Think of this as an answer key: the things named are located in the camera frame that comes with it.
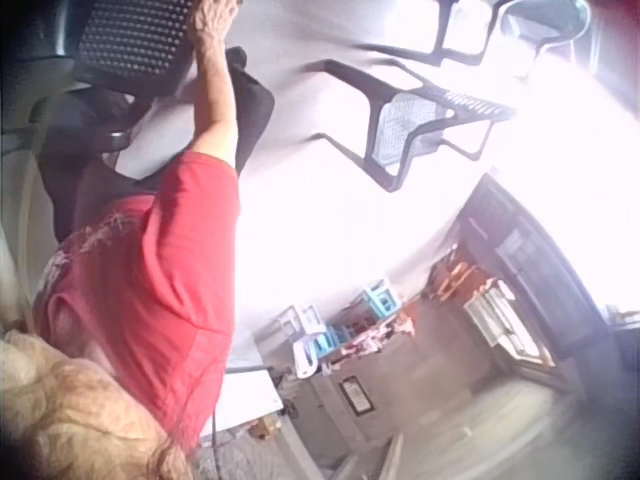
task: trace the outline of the hand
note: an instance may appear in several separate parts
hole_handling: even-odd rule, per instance
[[[189,35],[201,40],[224,42],[243,0],[195,0]]]

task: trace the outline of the red t-shirt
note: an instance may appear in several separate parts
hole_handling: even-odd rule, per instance
[[[187,152],[156,196],[119,201],[65,240],[34,305],[47,342],[71,356],[83,355],[71,337],[97,344],[187,449],[214,410],[231,347],[238,211],[235,170]]]

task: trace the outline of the window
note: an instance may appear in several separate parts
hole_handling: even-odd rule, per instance
[[[511,356],[540,362],[540,348],[511,306],[515,299],[501,281],[484,293],[476,293],[464,306],[492,347],[500,344]]]

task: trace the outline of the black chair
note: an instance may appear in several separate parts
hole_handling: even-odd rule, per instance
[[[191,0],[57,0],[38,12],[13,43],[5,68],[70,57],[74,80],[89,87],[64,95],[102,106],[82,128],[51,126],[46,148],[106,153],[128,147],[153,100],[175,94],[193,63],[190,10]],[[3,154],[29,148],[60,88],[50,86],[28,125],[2,132]]]
[[[359,47],[437,67],[444,59],[477,66],[482,63],[489,41],[499,25],[503,34],[532,43],[535,46],[535,60],[544,50],[579,38],[591,19],[589,5],[585,0],[491,0],[491,18],[482,48],[477,53],[465,53],[444,47],[453,5],[457,1],[438,0],[438,29],[433,49],[429,53],[376,44]]]
[[[327,134],[316,137],[328,140],[388,192],[402,186],[415,157],[434,153],[442,145],[469,160],[478,160],[493,125],[515,114],[511,108],[440,88],[395,59],[383,63],[401,68],[420,80],[422,86],[400,90],[335,60],[318,62],[309,70],[329,73],[360,90],[369,100],[371,113],[364,158]],[[474,152],[443,138],[447,128],[480,121],[488,121],[489,125],[481,145]]]

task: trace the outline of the mesh chair back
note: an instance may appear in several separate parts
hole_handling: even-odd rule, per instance
[[[409,134],[420,125],[444,118],[447,109],[412,93],[398,93],[380,113],[372,157],[382,167],[399,163]],[[410,158],[427,155],[438,148],[442,130],[422,135],[414,141]]]
[[[77,80],[136,96],[175,93],[192,63],[191,0],[97,0],[80,38]]]

